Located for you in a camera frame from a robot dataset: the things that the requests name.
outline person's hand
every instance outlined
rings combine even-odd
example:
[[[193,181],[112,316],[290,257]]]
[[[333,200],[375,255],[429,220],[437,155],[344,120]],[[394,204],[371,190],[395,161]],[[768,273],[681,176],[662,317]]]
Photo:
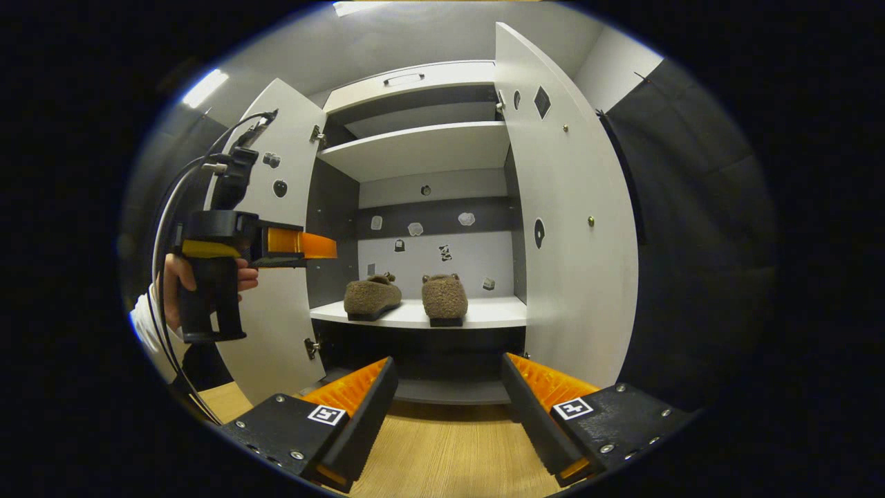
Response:
[[[236,290],[248,291],[258,287],[258,269],[246,268],[249,263],[242,259],[236,260]],[[176,330],[181,326],[181,312],[178,309],[178,281],[185,289],[193,292],[196,290],[194,269],[190,263],[181,256],[167,254],[163,264],[163,311],[165,312],[166,324]],[[155,288],[159,289],[159,276]],[[237,294],[237,301],[242,301],[242,296]]]

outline cabinet door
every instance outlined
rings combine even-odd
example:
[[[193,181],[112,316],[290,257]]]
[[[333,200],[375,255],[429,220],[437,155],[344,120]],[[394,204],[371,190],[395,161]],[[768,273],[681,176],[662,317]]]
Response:
[[[271,82],[243,117],[280,109],[276,120],[250,147],[258,151],[249,188],[235,208],[257,214],[269,222],[305,226],[307,194],[319,141],[310,141],[314,125],[326,126],[326,114],[307,97],[280,80]],[[230,144],[258,120],[243,124],[231,134]],[[280,165],[263,162],[265,152],[280,156]],[[287,184],[283,197],[273,193],[273,183]],[[204,208],[215,189],[209,185]],[[256,405],[274,393],[295,394],[326,375],[319,355],[311,360],[304,340],[313,336],[304,268],[263,268],[258,287],[242,293],[242,329],[248,337],[218,343],[231,376],[249,401]]]
[[[503,23],[496,24],[495,87],[504,95],[522,198],[526,350],[533,361],[592,384],[614,384],[638,283],[633,208],[618,158],[568,75]]]

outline drawer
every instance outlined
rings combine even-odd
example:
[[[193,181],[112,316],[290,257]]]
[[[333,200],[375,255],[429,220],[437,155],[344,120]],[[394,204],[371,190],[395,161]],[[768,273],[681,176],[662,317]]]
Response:
[[[446,62],[399,69],[332,90],[323,111],[331,114],[420,89],[494,84],[494,73],[492,61]]]

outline black curtain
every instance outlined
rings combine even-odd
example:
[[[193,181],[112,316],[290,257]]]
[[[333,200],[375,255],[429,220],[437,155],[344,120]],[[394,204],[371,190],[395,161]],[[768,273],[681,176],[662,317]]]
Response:
[[[619,382],[697,409],[735,379],[772,312],[777,223],[762,167],[716,99],[669,60],[601,114],[639,237]]]

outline brown slipper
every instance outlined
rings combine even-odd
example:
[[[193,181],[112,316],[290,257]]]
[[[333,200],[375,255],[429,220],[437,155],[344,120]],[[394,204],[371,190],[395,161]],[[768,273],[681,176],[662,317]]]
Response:
[[[344,292],[344,311],[348,320],[374,322],[403,302],[396,280],[390,273],[370,276],[366,280],[350,282]]]
[[[458,274],[424,275],[421,298],[431,327],[460,327],[467,314],[467,294]]]

